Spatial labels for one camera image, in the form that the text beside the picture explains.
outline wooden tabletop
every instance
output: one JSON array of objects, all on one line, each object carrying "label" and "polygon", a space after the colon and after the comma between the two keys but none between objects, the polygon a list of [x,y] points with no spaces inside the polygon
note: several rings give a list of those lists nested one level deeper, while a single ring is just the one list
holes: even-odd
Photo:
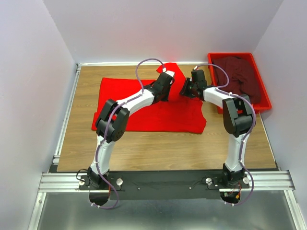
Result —
[{"label": "wooden tabletop", "polygon": [[[194,66],[180,66],[190,76]],[[157,66],[141,66],[141,79],[157,79]],[[210,74],[204,68],[206,79]],[[97,110],[100,82],[103,77],[135,79],[135,66],[82,67],[60,155],[58,172],[88,168],[94,158],[96,133],[91,130]],[[228,133],[223,116],[216,106],[204,102],[202,113],[207,120],[200,134],[172,132],[125,132],[116,143],[111,170],[188,170],[221,169],[228,153]],[[251,133],[245,164],[248,168],[275,168],[260,116]]]}]

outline gray floor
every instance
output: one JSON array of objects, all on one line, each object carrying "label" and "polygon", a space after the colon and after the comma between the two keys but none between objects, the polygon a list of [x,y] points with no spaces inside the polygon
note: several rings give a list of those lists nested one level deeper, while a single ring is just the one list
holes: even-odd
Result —
[{"label": "gray floor", "polygon": [[91,207],[88,194],[50,193],[38,229],[294,230],[295,227],[283,191],[256,191],[248,202],[237,207],[225,205],[221,200],[134,200],[120,201],[113,210]]}]

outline white metal frame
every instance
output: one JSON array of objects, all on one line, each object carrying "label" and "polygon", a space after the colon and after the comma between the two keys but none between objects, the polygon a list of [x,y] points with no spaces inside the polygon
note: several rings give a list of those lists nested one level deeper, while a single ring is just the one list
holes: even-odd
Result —
[{"label": "white metal frame", "polygon": [[[179,65],[198,65],[203,64],[204,62],[177,62]],[[58,164],[59,157],[61,154],[61,149],[64,141],[64,136],[67,128],[68,119],[71,112],[71,106],[73,102],[73,98],[75,95],[81,66],[135,66],[138,62],[102,62],[102,63],[83,63],[79,64],[75,80],[73,84],[73,88],[71,91],[71,96],[69,100],[69,104],[67,107],[67,111],[64,117],[64,121],[62,124],[62,129],[60,133],[60,137],[58,140],[58,144],[56,147],[56,151],[54,154],[53,164]],[[146,65],[159,65],[157,62],[147,62]],[[291,175],[289,172],[285,171],[269,171],[269,172],[252,172],[254,182],[255,182],[255,191],[268,191],[268,190],[283,190],[287,199],[287,203],[289,205],[292,218],[294,220],[295,226],[297,230],[306,230],[306,225],[304,219],[302,217],[300,208],[295,200],[295,196],[293,194],[293,190],[295,189]],[[229,192],[229,189],[220,189],[221,192]],[[95,193],[108,193],[108,190],[96,190],[91,191]],[[28,229],[36,230],[38,228],[39,220],[43,211],[45,199],[47,193],[89,193],[89,191],[81,191],[79,190],[79,181],[76,179],[75,173],[43,173],[41,177],[41,182],[38,189],[38,194],[35,201],[35,206],[32,212],[31,220]]]}]

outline maroon cloth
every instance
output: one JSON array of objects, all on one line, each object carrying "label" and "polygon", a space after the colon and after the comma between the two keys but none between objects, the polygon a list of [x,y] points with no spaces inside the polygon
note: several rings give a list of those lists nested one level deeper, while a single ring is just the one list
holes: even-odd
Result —
[{"label": "maroon cloth", "polygon": [[[237,57],[224,57],[212,60],[213,64],[221,67],[229,76],[228,86],[221,88],[226,92],[235,94],[247,94],[252,103],[259,103],[261,93],[254,69],[248,61]],[[217,85],[225,85],[227,79],[225,74],[218,68],[214,68]]]}]

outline silver screw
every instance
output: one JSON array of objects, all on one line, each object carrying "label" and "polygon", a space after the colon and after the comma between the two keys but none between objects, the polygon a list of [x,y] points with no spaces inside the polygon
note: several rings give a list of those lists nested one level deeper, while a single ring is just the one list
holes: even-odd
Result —
[{"label": "silver screw", "polygon": [[116,184],[117,184],[118,186],[121,186],[121,185],[123,184],[123,180],[122,180],[121,178],[118,178],[118,179],[116,180]]},{"label": "silver screw", "polygon": [[244,177],[244,178],[243,178],[243,182],[244,182],[245,184],[249,184],[249,179],[248,179],[247,177]]},{"label": "silver screw", "polygon": [[212,184],[212,179],[210,177],[208,177],[206,179],[206,184],[211,185]]},{"label": "silver screw", "polygon": [[82,185],[84,185],[84,184],[85,184],[84,181],[79,181],[79,185],[80,185],[80,186],[82,186]]}]

